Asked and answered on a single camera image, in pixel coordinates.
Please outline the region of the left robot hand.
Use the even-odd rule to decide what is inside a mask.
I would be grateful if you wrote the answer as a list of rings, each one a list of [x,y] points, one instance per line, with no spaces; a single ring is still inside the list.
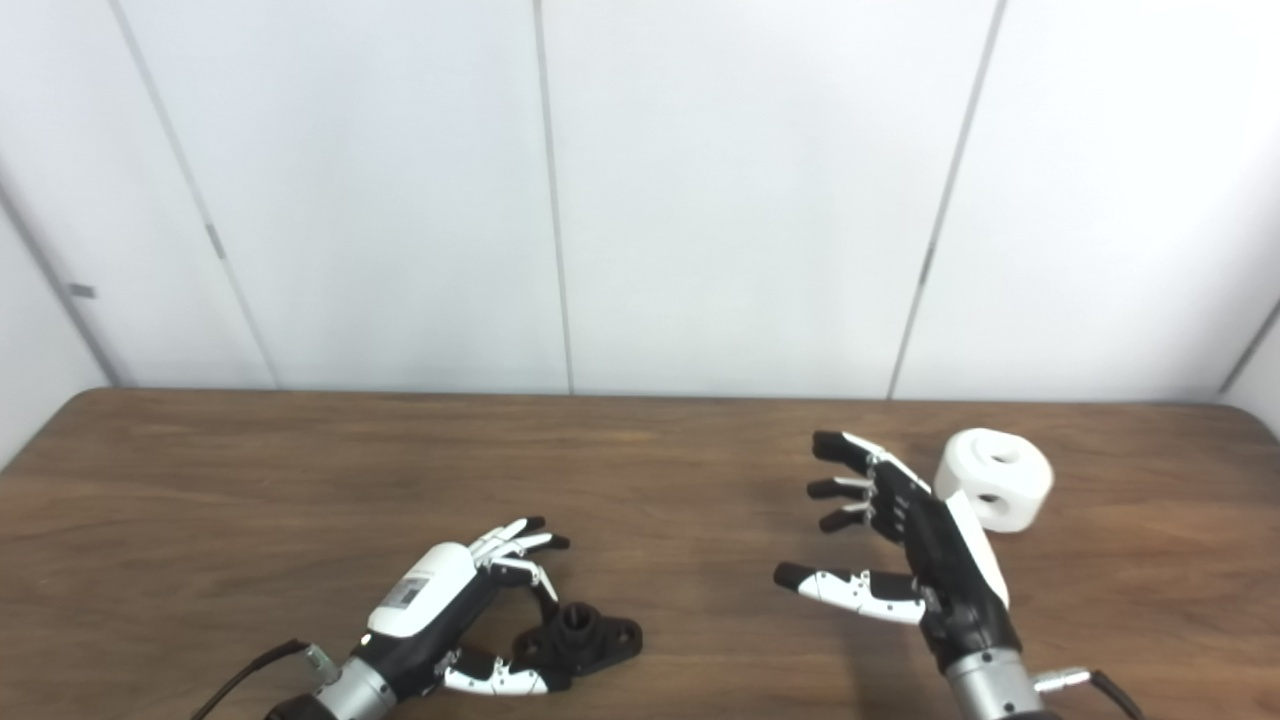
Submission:
[[[396,703],[448,689],[468,694],[531,696],[566,692],[572,678],[513,659],[466,648],[463,635],[507,588],[529,589],[544,620],[561,610],[545,569],[530,553],[567,550],[541,516],[520,518],[468,544],[431,547],[371,611],[352,661],[376,675],[375,689]]]

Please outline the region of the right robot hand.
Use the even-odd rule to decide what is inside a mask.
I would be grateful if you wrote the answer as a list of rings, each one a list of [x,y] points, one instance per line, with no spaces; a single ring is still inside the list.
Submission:
[[[1023,651],[1002,570],[968,501],[959,495],[942,498],[887,448],[847,432],[814,432],[812,454],[851,471],[806,486],[810,498],[847,501],[819,520],[820,532],[869,528],[905,552],[909,570],[780,562],[777,585],[863,616],[918,626],[941,673],[974,653]]]

